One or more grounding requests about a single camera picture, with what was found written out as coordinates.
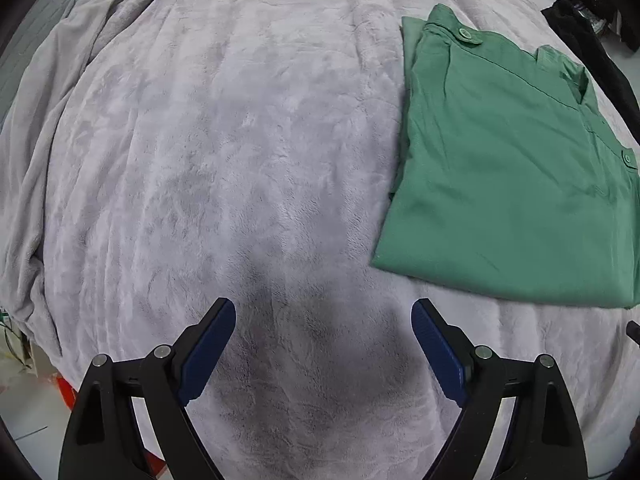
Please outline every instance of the folded shirt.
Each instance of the folded shirt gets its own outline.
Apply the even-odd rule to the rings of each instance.
[[[638,170],[584,67],[402,19],[400,165],[373,266],[508,300],[640,303]]]

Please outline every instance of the white cloth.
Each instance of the white cloth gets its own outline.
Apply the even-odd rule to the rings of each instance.
[[[230,298],[236,332],[188,407],[230,480],[421,478],[458,414],[411,330],[424,296],[475,344],[553,355],[588,447],[605,441],[638,414],[638,348],[623,335],[635,310],[497,301],[369,266],[397,163],[401,16],[441,2],[527,50],[568,52],[540,14],[552,1],[118,0],[63,93],[46,204],[9,202],[11,218],[44,213],[44,295],[14,287],[37,243],[11,245],[40,240],[42,222],[2,223],[17,266],[2,300],[59,341],[47,349],[78,387],[98,352],[142,357]],[[3,137],[39,142],[17,110],[37,110],[56,81],[23,81],[40,101],[18,98]],[[30,164],[43,178],[46,158]]]

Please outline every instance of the black cloth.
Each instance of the black cloth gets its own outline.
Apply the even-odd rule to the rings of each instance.
[[[584,63],[640,144],[638,100],[625,75],[605,52],[589,20],[565,0],[556,1],[543,9],[542,14],[551,29]]]

